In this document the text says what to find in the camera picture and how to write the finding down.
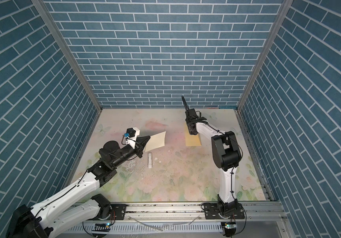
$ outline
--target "blue brick wall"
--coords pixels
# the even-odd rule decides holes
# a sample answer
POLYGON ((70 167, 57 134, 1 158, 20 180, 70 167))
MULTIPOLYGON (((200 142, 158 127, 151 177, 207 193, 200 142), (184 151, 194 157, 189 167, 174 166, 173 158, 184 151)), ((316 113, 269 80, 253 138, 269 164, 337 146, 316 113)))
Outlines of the blue brick wall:
POLYGON ((341 237, 341 0, 294 0, 242 113, 296 236, 341 237))
POLYGON ((282 0, 45 1, 103 107, 234 107, 282 0))
POLYGON ((64 184, 96 110, 30 0, 0 1, 0 236, 64 184))

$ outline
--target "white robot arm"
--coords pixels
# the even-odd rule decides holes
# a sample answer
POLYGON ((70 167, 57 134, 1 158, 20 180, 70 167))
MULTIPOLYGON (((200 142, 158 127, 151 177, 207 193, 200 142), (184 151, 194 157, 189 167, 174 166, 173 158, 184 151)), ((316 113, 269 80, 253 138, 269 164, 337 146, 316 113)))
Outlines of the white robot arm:
POLYGON ((237 143, 234 132, 221 131, 211 126, 205 117, 197 116, 196 111, 190 109, 182 96, 185 106, 186 124, 190 135, 198 133, 211 138, 212 154, 216 166, 220 169, 220 191, 218 194, 218 209, 224 217, 229 217, 234 209, 238 208, 238 202, 234 192, 235 173, 242 159, 241 148, 237 143))
POLYGON ((22 205, 11 218, 6 238, 54 238, 63 231, 91 218, 106 219, 112 216, 111 203, 101 194, 84 204, 67 210, 79 199, 107 183, 117 172, 116 168, 136 155, 142 157, 150 136, 137 137, 138 128, 129 128, 124 134, 126 146, 107 142, 99 150, 101 158, 85 174, 58 193, 34 204, 22 205))

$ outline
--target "glue stick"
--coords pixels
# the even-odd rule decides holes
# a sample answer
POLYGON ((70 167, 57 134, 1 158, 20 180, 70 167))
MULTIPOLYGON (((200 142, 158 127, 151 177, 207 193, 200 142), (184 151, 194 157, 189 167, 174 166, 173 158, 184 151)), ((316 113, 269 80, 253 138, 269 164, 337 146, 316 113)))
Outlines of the glue stick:
POLYGON ((148 168, 152 168, 152 152, 148 152, 148 168))

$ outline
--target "yellow paper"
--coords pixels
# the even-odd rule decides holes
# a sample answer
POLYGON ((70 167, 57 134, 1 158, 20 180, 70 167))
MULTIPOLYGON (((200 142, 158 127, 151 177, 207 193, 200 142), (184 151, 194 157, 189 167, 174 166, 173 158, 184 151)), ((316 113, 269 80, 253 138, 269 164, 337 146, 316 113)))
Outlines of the yellow paper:
POLYGON ((165 145, 165 133, 166 131, 151 136, 151 138, 145 145, 144 152, 163 147, 165 145))
POLYGON ((186 123, 184 123, 184 134, 186 146, 201 146, 201 137, 199 134, 190 135, 186 123))

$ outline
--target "table surface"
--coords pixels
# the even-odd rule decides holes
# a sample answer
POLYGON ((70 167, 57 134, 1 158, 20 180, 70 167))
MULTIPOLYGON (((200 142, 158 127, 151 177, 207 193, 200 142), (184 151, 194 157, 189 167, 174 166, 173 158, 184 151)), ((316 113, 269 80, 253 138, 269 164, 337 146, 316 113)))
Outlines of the table surface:
MULTIPOLYGON (((235 192, 240 201, 265 200, 252 159, 233 109, 200 109, 208 122, 223 131, 233 131, 243 150, 235 176, 235 192)), ((72 181, 80 178, 99 159, 99 149, 110 140, 122 148, 127 128, 137 127, 140 136, 166 131, 165 146, 124 162, 108 183, 81 201, 101 193, 111 202, 216 201, 220 187, 219 169, 212 158, 211 139, 201 136, 202 146, 187 147, 182 109, 105 109, 87 144, 72 181)))

